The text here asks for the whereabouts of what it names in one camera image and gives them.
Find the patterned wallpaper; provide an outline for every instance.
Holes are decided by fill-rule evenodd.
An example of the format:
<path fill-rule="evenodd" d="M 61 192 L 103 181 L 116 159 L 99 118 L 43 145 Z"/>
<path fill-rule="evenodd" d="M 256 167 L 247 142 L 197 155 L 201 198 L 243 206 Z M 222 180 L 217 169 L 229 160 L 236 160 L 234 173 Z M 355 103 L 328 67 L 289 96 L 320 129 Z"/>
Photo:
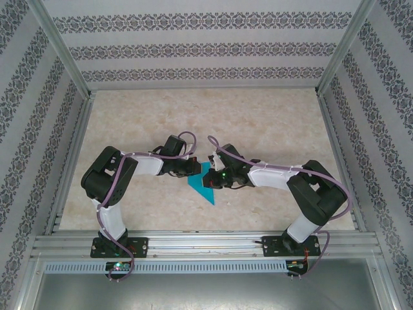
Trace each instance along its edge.
<path fill-rule="evenodd" d="M 324 94 L 402 309 L 413 309 L 412 12 L 406 0 L 378 1 Z"/>
<path fill-rule="evenodd" d="M 317 85 L 360 0 L 46 0 L 91 89 Z"/>
<path fill-rule="evenodd" d="M 0 309 L 45 229 L 83 100 L 24 0 L 0 1 Z"/>

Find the marble floor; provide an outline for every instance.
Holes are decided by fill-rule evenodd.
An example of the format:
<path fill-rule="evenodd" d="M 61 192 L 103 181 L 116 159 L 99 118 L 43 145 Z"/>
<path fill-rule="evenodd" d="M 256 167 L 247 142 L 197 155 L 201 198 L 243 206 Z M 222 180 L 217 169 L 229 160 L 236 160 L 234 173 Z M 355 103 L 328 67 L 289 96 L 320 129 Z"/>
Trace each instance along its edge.
<path fill-rule="evenodd" d="M 184 130 L 196 134 L 201 162 L 214 150 L 206 139 L 211 134 L 221 145 L 233 144 L 245 158 L 281 165 L 314 159 L 339 178 L 314 89 L 99 91 L 60 229 L 99 228 L 80 180 L 107 145 L 146 152 Z M 284 230 L 300 213 L 291 193 L 278 189 L 222 189 L 214 196 L 212 205 L 189 187 L 186 178 L 139 176 L 122 199 L 123 219 L 128 229 Z M 328 223 L 327 229 L 354 226 L 347 214 Z"/>

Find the enclosure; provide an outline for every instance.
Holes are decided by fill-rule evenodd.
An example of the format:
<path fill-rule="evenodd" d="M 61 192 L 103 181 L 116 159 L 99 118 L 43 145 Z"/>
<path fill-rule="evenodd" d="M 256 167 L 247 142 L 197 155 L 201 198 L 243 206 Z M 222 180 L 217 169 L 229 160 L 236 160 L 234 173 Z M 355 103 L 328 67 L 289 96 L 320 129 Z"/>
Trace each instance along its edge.
<path fill-rule="evenodd" d="M 413 308 L 411 0 L 0 7 L 0 309 Z M 187 178 L 140 176 L 121 210 L 147 256 L 108 281 L 111 260 L 90 257 L 83 174 L 108 145 L 148 152 L 185 130 L 201 163 L 213 135 L 247 159 L 318 160 L 341 181 L 353 208 L 318 235 L 314 272 L 288 279 L 257 243 L 299 215 L 288 191 L 208 197 Z"/>

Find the blue triangular object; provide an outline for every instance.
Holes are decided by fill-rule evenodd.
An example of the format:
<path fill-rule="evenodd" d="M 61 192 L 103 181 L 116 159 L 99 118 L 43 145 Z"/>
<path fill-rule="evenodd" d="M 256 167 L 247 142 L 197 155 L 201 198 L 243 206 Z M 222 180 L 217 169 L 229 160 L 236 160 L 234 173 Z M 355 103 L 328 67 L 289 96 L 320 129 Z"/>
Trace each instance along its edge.
<path fill-rule="evenodd" d="M 194 190 L 201 194 L 206 200 L 208 200 L 212 205 L 215 205 L 214 201 L 214 190 L 209 189 L 207 187 L 202 186 L 202 177 L 207 174 L 211 164 L 209 162 L 201 163 L 202 165 L 202 172 L 200 174 L 196 174 L 195 176 L 188 177 L 188 184 Z"/>

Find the perforated metal strip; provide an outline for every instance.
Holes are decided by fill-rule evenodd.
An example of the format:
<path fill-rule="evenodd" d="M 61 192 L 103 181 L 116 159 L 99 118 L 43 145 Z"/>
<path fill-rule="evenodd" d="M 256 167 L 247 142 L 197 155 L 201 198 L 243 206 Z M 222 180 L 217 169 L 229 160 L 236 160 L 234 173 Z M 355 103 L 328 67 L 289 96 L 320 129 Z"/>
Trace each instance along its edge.
<path fill-rule="evenodd" d="M 49 262 L 47 274 L 97 274 L 105 271 L 105 262 Z M 138 262 L 136 274 L 195 274 L 195 273 L 285 273 L 285 260 L 238 260 L 222 262 Z"/>

